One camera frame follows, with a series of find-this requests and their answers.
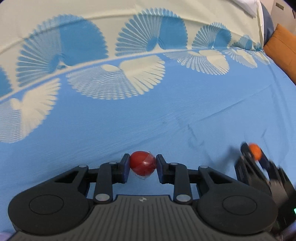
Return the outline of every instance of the patterned fabric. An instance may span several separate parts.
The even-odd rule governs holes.
[[[3,18],[11,28],[0,39],[0,231],[12,231],[17,193],[136,150],[235,177],[241,142],[256,142],[295,181],[295,89],[262,51],[257,18],[227,1],[215,6],[239,20],[215,12],[216,0],[108,1],[101,11],[92,0],[67,10],[44,1],[36,14],[22,1],[0,7],[27,20]],[[172,194],[157,182],[131,174],[114,193]]]

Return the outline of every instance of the red tomato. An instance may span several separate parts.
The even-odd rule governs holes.
[[[256,161],[260,160],[262,157],[262,151],[261,151],[260,147],[257,144],[251,143],[251,144],[249,144],[249,148],[254,156],[254,159]]]
[[[136,151],[131,154],[130,167],[139,176],[149,176],[156,168],[156,159],[149,152]]]

